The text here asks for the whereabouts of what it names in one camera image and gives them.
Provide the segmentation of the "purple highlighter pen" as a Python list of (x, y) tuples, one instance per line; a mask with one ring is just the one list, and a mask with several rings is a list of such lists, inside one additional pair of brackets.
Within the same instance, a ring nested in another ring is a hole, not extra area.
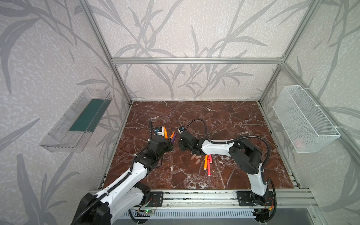
[(175, 132), (175, 135), (174, 135), (173, 139), (171, 139), (171, 142), (172, 142), (172, 143), (174, 143), (175, 138), (176, 138), (176, 135), (177, 135), (177, 132)]

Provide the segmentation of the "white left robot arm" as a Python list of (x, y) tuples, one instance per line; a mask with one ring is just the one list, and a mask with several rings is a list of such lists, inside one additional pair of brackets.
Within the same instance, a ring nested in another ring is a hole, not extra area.
[(72, 225), (111, 225), (132, 207), (146, 204), (150, 188), (141, 184), (158, 165), (166, 152), (173, 150), (173, 141), (154, 135), (134, 156), (129, 169), (96, 194), (87, 193), (76, 210)]

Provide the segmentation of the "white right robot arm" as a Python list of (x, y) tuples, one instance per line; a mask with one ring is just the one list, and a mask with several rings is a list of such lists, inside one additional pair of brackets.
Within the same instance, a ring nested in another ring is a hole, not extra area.
[[(262, 152), (252, 144), (250, 138), (263, 141), (267, 147), (267, 155), (262, 161)], [(190, 150), (196, 155), (224, 155), (232, 157), (238, 167), (247, 173), (251, 192), (254, 197), (266, 198), (268, 185), (263, 172), (270, 159), (271, 147), (266, 139), (259, 136), (243, 136), (227, 141), (197, 139), (188, 131), (180, 132), (179, 147), (184, 152)]]

